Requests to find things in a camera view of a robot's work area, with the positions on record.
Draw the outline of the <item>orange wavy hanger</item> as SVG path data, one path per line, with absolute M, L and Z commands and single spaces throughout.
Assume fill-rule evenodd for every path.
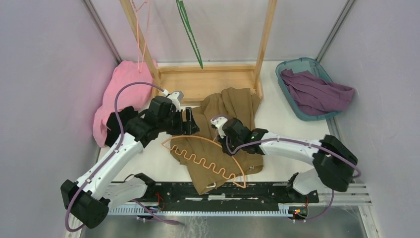
M 205 168 L 205 169 L 207 169 L 209 171 L 212 171 L 216 175 L 222 176 L 226 180 L 231 180 L 231 182 L 234 185 L 236 185 L 237 187 L 239 187 L 239 188 L 247 188 L 247 181 L 246 181 L 246 178 L 245 178 L 245 172 L 244 172 L 244 170 L 242 169 L 241 165 L 239 164 L 239 162 L 236 160 L 236 158 L 234 156 L 231 156 L 231 159 L 235 162 L 235 164 L 237 165 L 237 167 L 238 167 L 238 169 L 239 169 L 239 171 L 240 171 L 240 173 L 241 173 L 241 175 L 243 177 L 242 183 L 238 183 L 236 181 L 237 176 L 236 176 L 235 173 L 230 173 L 229 176 L 227 176 L 226 168 L 224 168 L 224 167 L 220 167 L 218 169 L 218 171 L 217 171 L 216 170 L 216 163 L 211 162 L 211 163 L 207 164 L 207 160 L 204 157 L 201 157 L 199 160 L 197 160 L 197 155 L 195 153 L 192 153 L 192 154 L 188 155 L 187 154 L 187 151 L 185 149 L 183 149 L 181 151 L 177 151 L 178 150 L 178 146 L 176 146 L 176 145 L 174 145 L 174 146 L 166 146 L 166 144 L 169 141 L 174 140 L 174 139 L 181 139 L 181 138 L 196 138 L 196 139 L 199 139 L 199 140 L 207 141 L 207 142 L 209 142 L 209 143 L 211 143 L 211 144 L 213 144 L 213 145 L 215 145 L 215 146 L 217 146 L 219 148 L 222 148 L 222 146 L 220 144 L 216 143 L 214 140 L 210 140 L 210 139 L 207 139 L 207 138 L 204 138 L 204 137 L 200 137 L 200 136 L 196 136 L 196 135 L 178 135 L 178 136 L 172 136 L 172 137 L 164 140 L 161 143 L 161 145 L 164 148 L 166 148 L 167 150 L 173 151 L 176 155 L 182 156 L 185 160 L 192 161 L 196 165 L 201 165 L 203 168 Z

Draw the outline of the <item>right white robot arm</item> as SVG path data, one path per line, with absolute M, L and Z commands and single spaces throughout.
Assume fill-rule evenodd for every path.
M 357 157 L 333 135 L 321 140 L 284 137 L 263 128 L 247 128 L 237 118 L 216 116 L 210 120 L 218 132 L 218 142 L 225 154 L 239 151 L 248 154 L 281 156 L 313 166 L 297 172 L 288 180 L 286 197 L 299 202 L 313 191 L 328 187 L 332 191 L 347 191 L 350 182 L 361 176 Z

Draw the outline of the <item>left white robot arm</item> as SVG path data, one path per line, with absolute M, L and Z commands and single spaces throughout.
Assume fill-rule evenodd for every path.
M 109 185 L 125 165 L 161 132 L 193 135 L 199 132 L 192 109 L 180 108 L 183 94 L 175 91 L 154 97 L 148 109 L 130 119 L 108 152 L 76 181 L 66 180 L 60 187 L 66 216 L 73 215 L 89 229 L 97 227 L 109 210 L 135 198 L 148 202 L 156 188 L 135 176 L 114 188 Z

